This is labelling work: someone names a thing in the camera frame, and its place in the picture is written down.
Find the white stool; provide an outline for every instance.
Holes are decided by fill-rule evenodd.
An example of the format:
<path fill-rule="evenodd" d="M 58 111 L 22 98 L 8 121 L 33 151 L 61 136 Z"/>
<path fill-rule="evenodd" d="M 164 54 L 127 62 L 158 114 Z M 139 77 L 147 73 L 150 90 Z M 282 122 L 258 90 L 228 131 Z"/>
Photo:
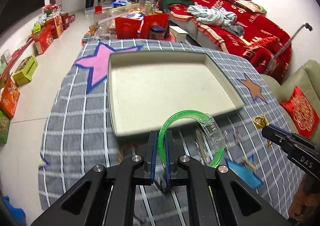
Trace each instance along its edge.
<path fill-rule="evenodd" d="M 170 32 L 173 33 L 173 35 L 176 37 L 177 42 L 186 42 L 186 37 L 188 35 L 188 32 L 180 28 L 179 26 L 170 26 Z"/>

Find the gold embroidered pattern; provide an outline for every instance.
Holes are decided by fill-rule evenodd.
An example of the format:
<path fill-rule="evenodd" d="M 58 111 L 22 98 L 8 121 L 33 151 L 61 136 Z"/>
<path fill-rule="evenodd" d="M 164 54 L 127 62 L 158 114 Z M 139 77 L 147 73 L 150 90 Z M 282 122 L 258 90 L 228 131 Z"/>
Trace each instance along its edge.
<path fill-rule="evenodd" d="M 296 95 L 292 98 L 293 119 L 300 129 L 311 131 L 315 122 L 313 108 L 305 96 Z"/>

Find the blue lid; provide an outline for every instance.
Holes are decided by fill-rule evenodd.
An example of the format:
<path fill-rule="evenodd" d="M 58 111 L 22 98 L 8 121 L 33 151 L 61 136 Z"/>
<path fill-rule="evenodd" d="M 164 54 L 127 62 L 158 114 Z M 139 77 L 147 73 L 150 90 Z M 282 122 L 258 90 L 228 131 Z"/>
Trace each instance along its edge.
<path fill-rule="evenodd" d="M 153 25 L 153 26 L 150 26 L 150 31 L 152 31 L 154 33 L 164 33 L 165 28 L 163 28 L 159 25 Z"/>

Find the plaid tablecloth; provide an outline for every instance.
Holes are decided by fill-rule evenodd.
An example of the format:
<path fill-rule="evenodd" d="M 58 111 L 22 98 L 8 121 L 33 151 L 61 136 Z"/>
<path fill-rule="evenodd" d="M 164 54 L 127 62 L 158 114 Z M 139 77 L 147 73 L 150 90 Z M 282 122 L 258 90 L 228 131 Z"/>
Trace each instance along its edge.
<path fill-rule="evenodd" d="M 104 41 L 115 49 L 143 45 L 141 50 L 195 51 L 208 54 L 222 69 L 225 75 L 243 96 L 245 107 L 235 115 L 218 121 L 222 131 L 228 133 L 231 147 L 226 158 L 240 161 L 246 155 L 254 154 L 258 164 L 257 176 L 263 180 L 263 186 L 257 193 L 288 217 L 288 209 L 301 182 L 303 172 L 288 161 L 281 149 L 274 145 L 267 148 L 266 139 L 252 122 L 252 118 L 265 113 L 269 122 L 289 131 L 279 105 L 267 84 L 245 59 L 210 49 L 182 43 L 151 40 Z M 84 46 L 78 58 L 92 55 L 96 41 Z M 89 71 L 73 66 L 65 76 L 57 93 L 51 114 L 44 128 L 41 155 L 49 163 L 39 169 L 39 194 L 43 210 L 46 210 L 64 192 L 73 186 L 87 171 L 96 164 L 106 167 L 119 163 L 118 143 L 111 126 L 107 80 L 86 94 Z M 247 87 L 237 79 L 245 79 L 246 74 L 262 88 L 266 102 L 253 101 Z M 241 147 L 233 139 L 237 130 L 244 139 Z M 194 134 L 187 130 L 178 131 L 174 137 L 181 139 L 188 155 L 199 159 Z M 131 155 L 134 149 L 127 149 Z M 157 167 L 161 166 L 159 158 Z M 185 187 L 175 187 L 168 195 L 163 195 L 154 185 L 139 186 L 136 191 L 135 215 L 144 221 L 144 225 L 189 225 L 188 204 Z"/>

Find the bottle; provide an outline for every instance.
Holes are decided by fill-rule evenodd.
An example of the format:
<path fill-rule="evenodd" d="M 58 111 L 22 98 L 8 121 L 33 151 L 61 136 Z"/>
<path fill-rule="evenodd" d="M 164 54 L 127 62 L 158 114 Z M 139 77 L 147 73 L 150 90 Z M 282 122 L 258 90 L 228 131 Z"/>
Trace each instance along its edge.
<path fill-rule="evenodd" d="M 149 15 L 150 9 L 151 9 L 151 2 L 146 1 L 146 3 L 144 4 L 144 14 Z"/>

